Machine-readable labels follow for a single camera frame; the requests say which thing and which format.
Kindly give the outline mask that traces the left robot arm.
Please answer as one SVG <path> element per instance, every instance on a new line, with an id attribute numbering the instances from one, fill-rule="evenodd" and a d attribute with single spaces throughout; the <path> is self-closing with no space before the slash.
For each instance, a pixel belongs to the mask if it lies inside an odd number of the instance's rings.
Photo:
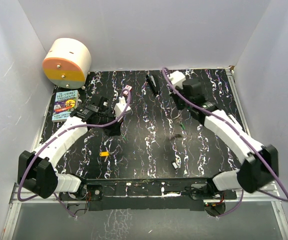
<path id="1" fill-rule="evenodd" d="M 130 111 L 130 98 L 121 96 L 114 108 L 102 96 L 93 96 L 78 106 L 64 124 L 32 152 L 23 151 L 18 159 L 19 189 L 47 199 L 52 194 L 70 193 L 81 200 L 87 195 L 83 179 L 74 174 L 58 173 L 55 168 L 69 148 L 92 128 L 101 128 L 109 137 L 121 135 L 123 116 Z"/>

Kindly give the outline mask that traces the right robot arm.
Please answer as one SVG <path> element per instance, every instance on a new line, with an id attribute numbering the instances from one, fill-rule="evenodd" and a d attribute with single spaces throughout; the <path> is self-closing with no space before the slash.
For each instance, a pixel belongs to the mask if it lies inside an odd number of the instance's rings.
<path id="1" fill-rule="evenodd" d="M 197 80 L 171 77 L 171 97 L 178 110 L 188 109 L 202 126 L 219 137 L 240 162 L 237 170 L 223 171 L 207 180 L 201 190 L 217 199 L 226 190 L 259 191 L 279 177 L 278 151 L 273 145 L 263 145 L 243 131 L 232 116 L 203 95 Z"/>

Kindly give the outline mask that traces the key with green tag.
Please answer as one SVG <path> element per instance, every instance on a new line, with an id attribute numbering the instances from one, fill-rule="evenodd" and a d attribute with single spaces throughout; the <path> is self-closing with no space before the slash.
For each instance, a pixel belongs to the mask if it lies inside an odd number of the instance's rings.
<path id="1" fill-rule="evenodd" d="M 183 123 L 180 123 L 180 127 L 181 127 L 184 131 L 186 130 L 186 128 L 185 128 L 185 126 L 184 126 Z"/>

